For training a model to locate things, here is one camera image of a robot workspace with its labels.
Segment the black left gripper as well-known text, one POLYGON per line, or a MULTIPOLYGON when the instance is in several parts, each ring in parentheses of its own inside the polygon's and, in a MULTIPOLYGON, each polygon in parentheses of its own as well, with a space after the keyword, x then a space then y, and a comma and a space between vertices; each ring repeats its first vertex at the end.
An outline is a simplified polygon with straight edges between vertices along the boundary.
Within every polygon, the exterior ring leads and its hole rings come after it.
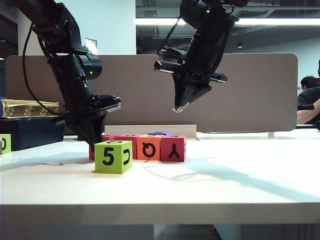
POLYGON ((119 96, 93 94, 65 105, 68 112, 58 116, 53 123, 66 124, 81 139, 94 146, 102 139, 105 114, 119 110, 121 104, 119 96))

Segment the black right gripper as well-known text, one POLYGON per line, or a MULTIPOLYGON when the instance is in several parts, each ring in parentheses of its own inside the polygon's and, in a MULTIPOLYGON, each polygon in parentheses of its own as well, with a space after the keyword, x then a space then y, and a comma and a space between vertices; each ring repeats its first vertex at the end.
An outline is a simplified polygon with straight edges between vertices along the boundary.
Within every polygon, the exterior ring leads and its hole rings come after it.
POLYGON ((187 52, 172 47, 164 46, 157 51, 159 60, 153 67, 161 73, 173 75, 174 82, 174 108, 176 113, 182 112, 192 102, 199 99, 212 90, 209 84, 197 85, 196 80, 225 83, 228 79, 223 73, 216 73, 224 49, 217 50, 213 64, 209 66, 200 65, 187 57, 187 52))

